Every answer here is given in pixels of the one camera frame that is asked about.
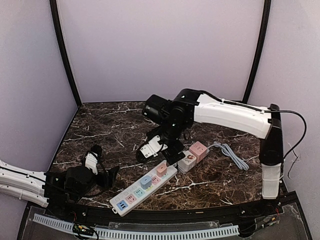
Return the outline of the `white cube socket adapter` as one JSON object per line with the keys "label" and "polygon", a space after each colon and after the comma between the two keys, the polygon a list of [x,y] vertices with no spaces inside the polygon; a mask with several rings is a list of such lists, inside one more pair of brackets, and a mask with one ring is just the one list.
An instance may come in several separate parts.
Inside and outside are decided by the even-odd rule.
{"label": "white cube socket adapter", "polygon": [[183,154],[184,157],[180,161],[178,161],[177,167],[181,173],[186,174],[196,165],[197,157],[193,155],[189,150],[184,150]]}

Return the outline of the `pink plug adapter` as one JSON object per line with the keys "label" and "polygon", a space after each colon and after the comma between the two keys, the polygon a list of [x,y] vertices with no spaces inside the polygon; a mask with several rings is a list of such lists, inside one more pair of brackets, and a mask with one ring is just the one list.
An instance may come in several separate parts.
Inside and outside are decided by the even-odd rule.
{"label": "pink plug adapter", "polygon": [[162,178],[167,173],[167,164],[162,163],[156,168],[156,175]]}

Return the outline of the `pink cube socket adapter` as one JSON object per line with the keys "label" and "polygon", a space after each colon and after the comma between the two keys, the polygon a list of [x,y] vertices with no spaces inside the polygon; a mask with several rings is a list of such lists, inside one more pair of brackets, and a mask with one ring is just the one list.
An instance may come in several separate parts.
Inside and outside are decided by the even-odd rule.
{"label": "pink cube socket adapter", "polygon": [[209,148],[199,141],[189,147],[189,151],[196,157],[196,163],[201,162],[210,152]]}

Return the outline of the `white multicolour power strip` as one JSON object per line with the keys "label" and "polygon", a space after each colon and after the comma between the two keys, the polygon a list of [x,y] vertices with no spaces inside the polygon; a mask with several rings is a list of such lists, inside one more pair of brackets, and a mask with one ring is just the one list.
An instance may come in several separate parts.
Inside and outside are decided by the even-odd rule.
{"label": "white multicolour power strip", "polygon": [[163,160],[148,173],[143,175],[150,176],[152,179],[152,185],[149,188],[142,189],[140,184],[140,179],[143,177],[142,176],[133,184],[109,200],[110,204],[112,205],[113,213],[118,214],[121,217],[127,215],[146,199],[148,199],[152,194],[162,188],[168,181],[175,177],[178,170],[173,165],[167,166],[167,173],[163,177],[158,177],[156,168],[161,164],[166,164],[167,166],[167,161]]}

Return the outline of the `blue plug adapter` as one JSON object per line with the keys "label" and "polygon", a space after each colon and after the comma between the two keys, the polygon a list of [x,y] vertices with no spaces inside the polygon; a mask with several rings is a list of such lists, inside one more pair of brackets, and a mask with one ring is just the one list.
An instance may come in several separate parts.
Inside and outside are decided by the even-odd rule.
{"label": "blue plug adapter", "polygon": [[152,185],[152,178],[149,175],[145,175],[140,179],[140,185],[142,189],[146,190]]}

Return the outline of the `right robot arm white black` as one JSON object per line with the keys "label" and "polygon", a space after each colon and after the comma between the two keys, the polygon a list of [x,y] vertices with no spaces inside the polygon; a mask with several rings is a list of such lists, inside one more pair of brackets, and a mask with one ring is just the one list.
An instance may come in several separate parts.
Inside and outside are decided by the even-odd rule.
{"label": "right robot arm white black", "polygon": [[136,160],[146,163],[159,153],[170,164],[182,159],[181,135],[193,123],[214,124],[249,133],[260,139],[262,198],[275,200],[279,195],[284,153],[281,114],[276,104],[252,106],[218,98],[204,90],[185,88],[173,99],[151,95],[142,115],[158,126],[147,132],[146,141],[136,151]]}

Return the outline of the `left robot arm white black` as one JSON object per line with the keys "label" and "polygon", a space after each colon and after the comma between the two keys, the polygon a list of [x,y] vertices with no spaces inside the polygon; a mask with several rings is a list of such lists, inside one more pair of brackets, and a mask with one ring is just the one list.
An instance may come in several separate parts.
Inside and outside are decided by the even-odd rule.
{"label": "left robot arm white black", "polygon": [[42,207],[77,203],[101,195],[115,185],[119,166],[97,174],[84,164],[63,172],[30,171],[0,162],[0,191]]}

